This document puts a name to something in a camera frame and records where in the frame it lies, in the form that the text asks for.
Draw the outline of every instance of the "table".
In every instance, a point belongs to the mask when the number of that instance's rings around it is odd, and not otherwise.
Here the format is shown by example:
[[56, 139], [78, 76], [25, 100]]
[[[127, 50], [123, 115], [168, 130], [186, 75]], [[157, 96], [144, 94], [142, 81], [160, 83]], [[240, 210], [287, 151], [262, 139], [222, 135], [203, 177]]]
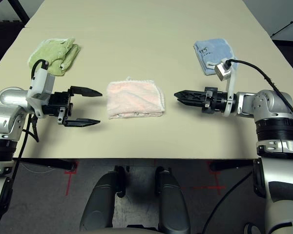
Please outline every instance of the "table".
[[[65, 128], [54, 117], [40, 119], [41, 141], [30, 137], [23, 157], [256, 158], [253, 119], [202, 114], [174, 97], [205, 86], [225, 90], [216, 75], [204, 75], [193, 48], [196, 40], [225, 38], [239, 59], [258, 65], [293, 98], [293, 69], [242, 1], [66, 0], [60, 11], [63, 2], [45, 0], [21, 31], [0, 62], [0, 90], [29, 88], [26, 61], [42, 40], [75, 37], [82, 49], [70, 70], [56, 78], [53, 91], [75, 85], [101, 92], [103, 97], [72, 98], [72, 117], [101, 123]], [[163, 90], [162, 117], [107, 119], [106, 87], [127, 76], [152, 79]], [[239, 66], [237, 76], [236, 92], [271, 89], [247, 66]]]

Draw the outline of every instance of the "gray carpet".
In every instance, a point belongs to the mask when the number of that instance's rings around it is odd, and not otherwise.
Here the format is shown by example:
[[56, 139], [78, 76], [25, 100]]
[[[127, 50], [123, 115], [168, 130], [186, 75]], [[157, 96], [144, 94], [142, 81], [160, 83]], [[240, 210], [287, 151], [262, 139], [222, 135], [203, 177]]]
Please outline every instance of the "gray carpet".
[[[116, 197], [114, 227], [128, 224], [158, 225], [158, 198], [154, 196], [157, 166], [171, 167], [188, 206], [193, 234], [200, 233], [214, 206], [251, 167], [215, 174], [205, 160], [172, 159], [82, 159], [76, 174], [25, 164], [20, 166], [8, 213], [0, 223], [0, 234], [76, 233], [87, 199], [98, 181], [114, 165], [130, 166], [124, 198]], [[241, 234], [252, 222], [264, 229], [265, 201], [257, 197], [251, 177], [223, 202], [207, 229], [207, 234]]]

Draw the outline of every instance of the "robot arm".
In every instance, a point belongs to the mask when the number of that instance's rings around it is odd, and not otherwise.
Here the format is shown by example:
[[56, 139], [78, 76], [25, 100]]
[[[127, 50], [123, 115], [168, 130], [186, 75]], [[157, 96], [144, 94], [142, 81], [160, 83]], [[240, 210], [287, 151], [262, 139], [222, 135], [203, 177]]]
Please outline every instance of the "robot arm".
[[[35, 73], [39, 62], [42, 62], [42, 67]], [[0, 217], [8, 210], [12, 196], [13, 179], [5, 175], [11, 173], [14, 167], [12, 158], [27, 114], [35, 114], [36, 119], [47, 115], [56, 116], [57, 123], [65, 127], [85, 127], [100, 123], [94, 119], [71, 120], [68, 117], [73, 108], [70, 102], [72, 96], [80, 94], [99, 97], [102, 94], [77, 86], [71, 86], [67, 92], [52, 93], [55, 77], [47, 69], [48, 62], [40, 59], [33, 67], [29, 90], [10, 87], [0, 91]]]
[[[233, 70], [227, 62], [216, 65], [215, 71], [220, 80], [227, 80], [227, 87], [233, 87]], [[175, 94], [178, 101], [201, 107], [203, 113], [223, 112], [228, 116], [226, 111], [231, 105], [231, 114], [254, 119], [260, 158], [254, 161], [253, 183], [255, 193], [267, 201], [266, 233], [293, 234], [293, 111], [275, 91], [238, 92], [233, 99], [230, 95], [228, 88], [220, 92], [213, 87], [206, 87], [204, 92], [184, 90]], [[290, 95], [282, 95], [292, 105]]]

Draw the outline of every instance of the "crumpled towel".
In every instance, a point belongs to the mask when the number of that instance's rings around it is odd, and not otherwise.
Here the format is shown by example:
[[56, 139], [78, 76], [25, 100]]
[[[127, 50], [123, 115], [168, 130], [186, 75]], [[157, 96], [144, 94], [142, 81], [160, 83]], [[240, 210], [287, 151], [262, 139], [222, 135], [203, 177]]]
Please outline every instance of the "crumpled towel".
[[29, 57], [29, 67], [32, 68], [37, 60], [44, 59], [49, 62], [49, 73], [63, 76], [80, 51], [79, 45], [73, 44], [74, 41], [74, 38], [44, 40]]
[[[222, 59], [236, 59], [225, 39], [198, 40], [194, 44], [194, 49], [205, 75], [216, 74], [215, 65]], [[232, 66], [236, 70], [238, 64], [234, 63]]]
[[165, 111], [164, 94], [154, 81], [128, 79], [107, 86], [108, 118], [161, 116]]

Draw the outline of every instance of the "wall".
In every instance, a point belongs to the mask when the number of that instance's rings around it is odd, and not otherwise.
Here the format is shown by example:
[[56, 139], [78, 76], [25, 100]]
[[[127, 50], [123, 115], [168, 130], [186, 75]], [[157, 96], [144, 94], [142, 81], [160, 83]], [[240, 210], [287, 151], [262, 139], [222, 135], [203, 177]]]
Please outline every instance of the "wall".
[[[19, 0], [19, 2], [31, 18], [38, 10], [43, 0]], [[7, 0], [0, 2], [0, 20], [20, 20]]]
[[[29, 17], [35, 14], [43, 2], [43, 0], [19, 1]], [[293, 20], [293, 0], [243, 1], [270, 36]], [[20, 20], [7, 0], [0, 3], [0, 20]], [[273, 36], [272, 39], [293, 40], [293, 24]]]
[[[293, 0], [243, 0], [257, 21], [271, 36], [293, 20]], [[293, 24], [272, 39], [293, 40]]]

